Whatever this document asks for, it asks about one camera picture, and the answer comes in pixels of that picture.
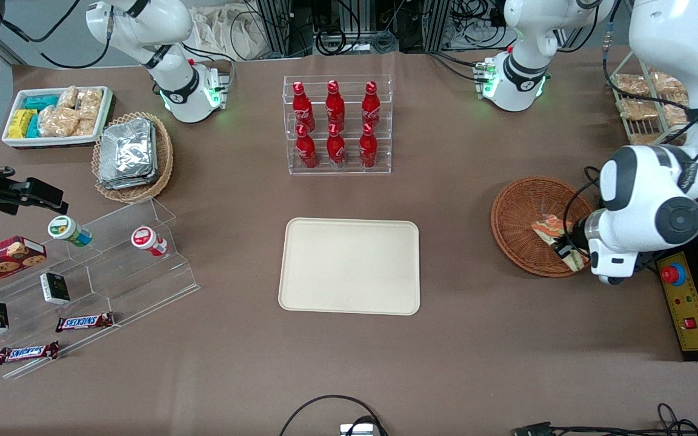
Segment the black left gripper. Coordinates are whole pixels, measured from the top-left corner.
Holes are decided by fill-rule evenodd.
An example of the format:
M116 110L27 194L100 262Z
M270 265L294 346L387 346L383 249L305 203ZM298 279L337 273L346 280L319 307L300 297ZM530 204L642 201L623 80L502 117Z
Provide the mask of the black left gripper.
M576 249L587 259L591 257L589 241L596 237L596 213L590 213L571 227L570 237L557 238L557 256L567 259Z

